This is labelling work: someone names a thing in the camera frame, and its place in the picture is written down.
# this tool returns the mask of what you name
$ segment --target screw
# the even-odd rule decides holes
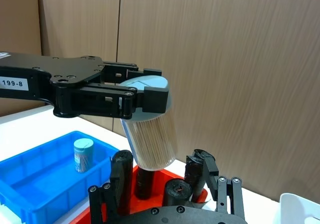
[[[90,192],[92,192],[92,193],[93,193],[94,191],[96,191],[96,190],[97,190],[96,187],[91,187],[91,188],[90,188]]]
[[[104,185],[103,188],[104,188],[104,189],[109,189],[110,187],[111,187],[110,183],[107,183],[107,184]]]
[[[178,213],[184,213],[184,212],[185,212],[185,208],[184,208],[183,206],[178,206],[178,207],[176,208],[176,211],[177,211]]]
[[[152,208],[151,209],[151,214],[152,215],[157,215],[159,213],[159,209],[158,208]]]

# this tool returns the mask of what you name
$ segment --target white surface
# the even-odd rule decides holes
[[[284,193],[274,224],[320,224],[320,205],[295,194]]]
[[[52,107],[45,106],[0,118],[0,161],[76,130],[87,133],[120,150],[130,150],[126,138],[82,118],[57,118],[52,114]],[[166,169],[184,176],[185,163],[176,160]],[[248,224],[273,222],[278,209],[277,202],[246,189],[242,189],[242,194],[245,219]],[[68,224],[88,206],[88,201],[84,200],[60,218],[56,224]],[[205,208],[214,210],[215,202],[208,202]],[[20,223],[20,219],[8,208],[0,206],[0,224]]]

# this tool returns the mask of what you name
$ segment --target wooden wall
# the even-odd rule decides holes
[[[319,202],[319,7],[320,0],[43,0],[43,48],[162,69],[179,159],[203,148],[247,189]],[[113,130],[123,133],[116,119]]]
[[[0,0],[0,51],[41,54],[37,0]],[[43,105],[0,98],[0,116]]]

